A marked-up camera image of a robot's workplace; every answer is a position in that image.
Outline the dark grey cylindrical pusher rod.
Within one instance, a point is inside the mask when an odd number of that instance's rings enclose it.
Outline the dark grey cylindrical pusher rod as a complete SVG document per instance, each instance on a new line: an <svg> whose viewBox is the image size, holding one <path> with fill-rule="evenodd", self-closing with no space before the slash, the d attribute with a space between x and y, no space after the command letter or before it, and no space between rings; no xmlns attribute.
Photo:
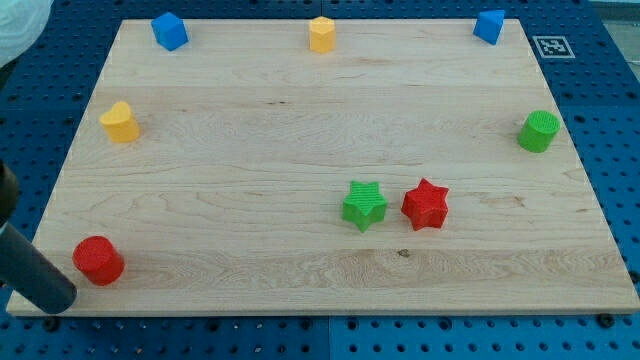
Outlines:
<svg viewBox="0 0 640 360"><path fill-rule="evenodd" d="M1 227L1 280L46 314L67 310L75 285L13 225Z"/></svg>

